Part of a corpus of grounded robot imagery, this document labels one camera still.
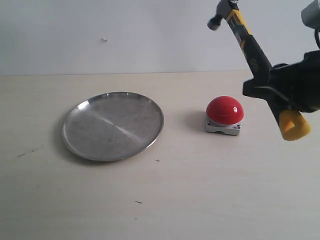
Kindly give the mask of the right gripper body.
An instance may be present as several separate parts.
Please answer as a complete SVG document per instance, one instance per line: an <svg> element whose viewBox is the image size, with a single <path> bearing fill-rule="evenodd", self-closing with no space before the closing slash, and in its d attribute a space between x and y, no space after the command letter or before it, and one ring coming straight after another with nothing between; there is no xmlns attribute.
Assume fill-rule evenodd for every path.
<svg viewBox="0 0 320 240"><path fill-rule="evenodd" d="M310 51L293 64L275 65L269 84L301 112L320 109L320 51Z"/></svg>

